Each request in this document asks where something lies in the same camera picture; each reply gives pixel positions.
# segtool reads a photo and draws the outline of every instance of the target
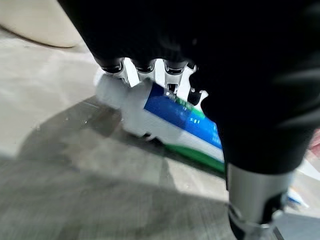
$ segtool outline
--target blue label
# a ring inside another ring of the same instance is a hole
[[[203,114],[186,106],[186,102],[178,101],[164,95],[165,90],[160,85],[153,83],[150,95],[144,109],[159,118],[197,136],[207,143],[222,149],[216,124]]]

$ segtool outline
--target green stripe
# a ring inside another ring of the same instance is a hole
[[[195,149],[186,147],[186,146],[180,146],[180,145],[174,145],[174,144],[166,144],[166,148],[168,148],[171,151],[177,152],[187,158],[190,158],[192,160],[195,160],[199,163],[205,164],[216,171],[220,173],[225,172],[225,165],[223,162],[220,162],[219,160],[208,156],[207,154],[197,151]]]

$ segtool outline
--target concrete floor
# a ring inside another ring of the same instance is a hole
[[[0,239],[234,239],[223,176],[123,132],[83,44],[0,29],[0,63]]]

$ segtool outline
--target robotic hand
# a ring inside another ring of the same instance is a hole
[[[151,74],[154,59],[164,59],[176,90],[173,75],[188,60],[196,64],[189,81],[208,92],[201,107],[218,127],[231,229],[239,240],[271,231],[320,123],[317,3],[59,2],[107,72],[128,57],[138,73]]]

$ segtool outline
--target plastic bottle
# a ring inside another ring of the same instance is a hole
[[[125,68],[96,75],[97,99],[121,111],[125,131],[148,140],[157,138],[170,150],[224,172],[214,122],[151,78],[130,87],[126,77]]]

